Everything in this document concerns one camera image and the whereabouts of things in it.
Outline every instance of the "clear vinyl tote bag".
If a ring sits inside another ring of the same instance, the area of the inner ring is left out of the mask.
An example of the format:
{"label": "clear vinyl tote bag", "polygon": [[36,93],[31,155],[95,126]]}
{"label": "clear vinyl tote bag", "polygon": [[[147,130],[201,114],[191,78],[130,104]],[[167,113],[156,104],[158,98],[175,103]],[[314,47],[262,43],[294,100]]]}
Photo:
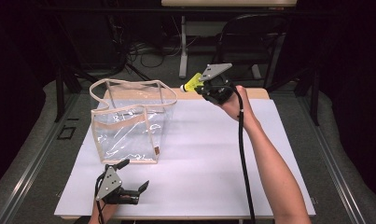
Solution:
{"label": "clear vinyl tote bag", "polygon": [[91,85],[90,95],[91,130],[101,162],[157,163],[176,93],[158,80],[105,78]]}

